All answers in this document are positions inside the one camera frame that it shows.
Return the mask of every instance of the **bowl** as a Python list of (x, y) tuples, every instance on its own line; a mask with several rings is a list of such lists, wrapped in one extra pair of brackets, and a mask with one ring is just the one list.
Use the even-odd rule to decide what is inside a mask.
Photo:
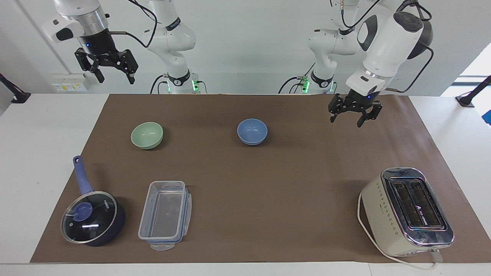
[(131, 142), (141, 149), (153, 149), (162, 142), (164, 130), (155, 122), (146, 122), (138, 125), (131, 132)]
[(268, 135), (268, 127), (258, 119), (246, 119), (237, 127), (237, 135), (241, 141), (249, 146), (259, 145)]

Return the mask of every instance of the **white table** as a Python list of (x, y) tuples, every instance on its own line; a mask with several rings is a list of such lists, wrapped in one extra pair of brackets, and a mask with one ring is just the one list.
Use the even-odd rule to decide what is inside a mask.
[[(0, 275), (491, 275), (491, 264), (442, 264), (429, 272), (355, 262), (28, 264), (107, 97), (34, 94), (0, 117)], [(491, 235), (491, 129), (453, 98), (411, 100)]]

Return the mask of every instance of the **toaster power cord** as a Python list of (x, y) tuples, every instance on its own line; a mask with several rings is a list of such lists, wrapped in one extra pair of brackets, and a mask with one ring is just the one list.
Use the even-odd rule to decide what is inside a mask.
[(361, 193), (360, 193), (360, 196), (358, 197), (358, 222), (360, 222), (361, 224), (361, 227), (363, 227), (363, 230), (365, 230), (365, 233), (367, 234), (367, 236), (370, 238), (370, 241), (372, 241), (373, 245), (375, 245), (375, 247), (380, 251), (380, 253), (382, 253), (382, 255), (384, 255), (385, 257), (393, 260), (393, 261), (396, 261), (398, 263), (401, 263), (403, 265), (407, 265), (407, 266), (410, 266), (410, 267), (414, 267), (414, 268), (417, 268), (417, 269), (421, 269), (421, 270), (433, 270), (435, 269), (435, 267), (438, 265), (438, 263), (441, 263), (443, 262), (443, 259), (441, 258), (441, 255), (440, 255), (440, 251), (438, 249), (436, 250), (433, 250), (431, 252), (431, 256), (433, 258), (433, 261), (434, 263), (430, 266), (430, 267), (419, 267), (419, 266), (416, 266), (412, 263), (408, 263), (408, 262), (405, 262), (405, 261), (401, 261), (397, 258), (394, 258), (392, 256), (389, 256), (387, 254), (385, 254), (382, 249), (380, 249), (380, 247), (377, 245), (377, 243), (375, 242), (375, 240), (372, 238), (372, 236), (370, 235), (370, 233), (368, 232), (367, 228), (365, 227), (365, 225), (363, 224), (363, 222), (361, 221), (361, 218), (360, 218), (360, 205), (361, 205)]

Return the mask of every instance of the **saucepan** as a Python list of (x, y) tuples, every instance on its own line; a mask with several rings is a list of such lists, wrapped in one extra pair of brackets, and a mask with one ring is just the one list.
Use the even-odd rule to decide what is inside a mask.
[(75, 156), (73, 165), (82, 196), (65, 211), (61, 232), (74, 244), (105, 245), (123, 228), (125, 211), (111, 194), (94, 191), (85, 174), (82, 157)]

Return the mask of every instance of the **blue pot handle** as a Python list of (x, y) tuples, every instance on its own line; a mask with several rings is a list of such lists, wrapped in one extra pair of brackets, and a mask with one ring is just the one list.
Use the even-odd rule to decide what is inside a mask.
[(87, 180), (87, 175), (85, 174), (85, 167), (83, 166), (83, 161), (81, 156), (75, 156), (73, 158), (73, 165), (75, 166), (75, 175), (77, 176), (77, 182), (79, 183), (80, 193), (86, 194), (93, 192), (94, 189)]

